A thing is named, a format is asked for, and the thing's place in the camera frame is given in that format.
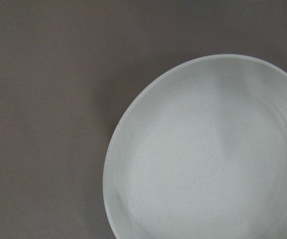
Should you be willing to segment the white round plate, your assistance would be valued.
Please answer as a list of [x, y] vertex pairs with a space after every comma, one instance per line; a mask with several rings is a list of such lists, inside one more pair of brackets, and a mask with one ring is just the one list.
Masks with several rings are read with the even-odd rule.
[[287, 73], [235, 54], [158, 77], [106, 152], [117, 239], [287, 239]]

